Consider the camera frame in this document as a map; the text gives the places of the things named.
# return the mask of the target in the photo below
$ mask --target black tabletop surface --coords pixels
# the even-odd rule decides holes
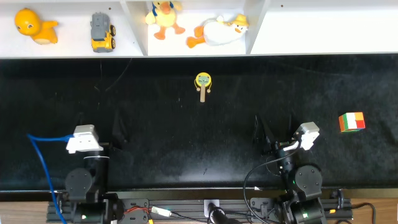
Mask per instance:
[[[0,61],[0,191],[48,189],[27,133],[64,136],[94,124],[107,142],[121,122],[128,141],[109,153],[109,190],[241,187],[267,159],[252,146],[257,113],[281,140],[291,114],[319,126],[298,158],[318,164],[324,187],[398,186],[396,55],[132,59],[120,77],[129,61]],[[193,83],[200,72],[213,79],[205,103]],[[339,115],[357,111],[366,129],[341,134]],[[64,189],[83,154],[62,142],[39,147]],[[267,169],[249,185],[282,188]]]

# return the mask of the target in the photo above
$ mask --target green cartoon face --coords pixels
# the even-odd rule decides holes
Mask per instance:
[[[206,77],[206,76],[199,76],[199,78],[198,78],[198,83],[200,85],[203,85],[203,84],[206,85],[209,81],[210,81],[209,77]]]

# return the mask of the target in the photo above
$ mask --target blue cable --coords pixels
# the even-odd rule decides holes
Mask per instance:
[[[51,196],[52,196],[52,200],[54,201],[54,206],[55,206],[55,209],[56,209],[56,211],[57,211],[57,214],[59,215],[59,217],[60,217],[62,223],[63,223],[63,224],[67,224],[67,221],[63,218],[63,216],[62,216],[62,214],[61,214],[61,210],[60,210],[60,208],[58,207],[57,199],[56,199],[55,193],[54,193],[54,187],[53,187],[53,185],[52,185],[51,178],[50,178],[50,174],[49,174],[49,169],[47,168],[47,165],[46,165],[46,163],[45,163],[45,161],[44,161],[43,155],[42,155],[42,153],[40,152],[40,149],[39,149],[39,147],[37,146],[36,141],[45,141],[45,142],[50,142],[50,141],[65,141],[65,142],[68,142],[69,139],[73,137],[73,135],[68,135],[68,136],[61,137],[61,138],[38,138],[38,137],[35,137],[35,136],[32,136],[32,135],[28,134],[27,137],[30,139],[30,141],[31,141],[31,143],[32,143],[32,145],[33,145],[33,147],[34,147],[35,150],[36,150],[37,155],[39,156],[40,162],[41,162],[42,165],[43,165],[43,169],[44,169],[44,172],[45,172],[45,176],[47,177],[47,181],[49,182],[50,191],[51,191]]]

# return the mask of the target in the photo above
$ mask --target wooden floor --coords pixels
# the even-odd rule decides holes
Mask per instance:
[[[376,208],[377,224],[398,223],[398,198],[352,199],[353,205],[370,202]],[[3,202],[0,203],[0,224],[44,224],[47,202]],[[372,223],[372,210],[369,206],[354,210],[351,223]]]

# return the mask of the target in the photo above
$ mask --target wooden handle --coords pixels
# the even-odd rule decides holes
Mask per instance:
[[[205,96],[206,96],[206,85],[202,84],[200,87],[200,102],[201,103],[205,102]]]

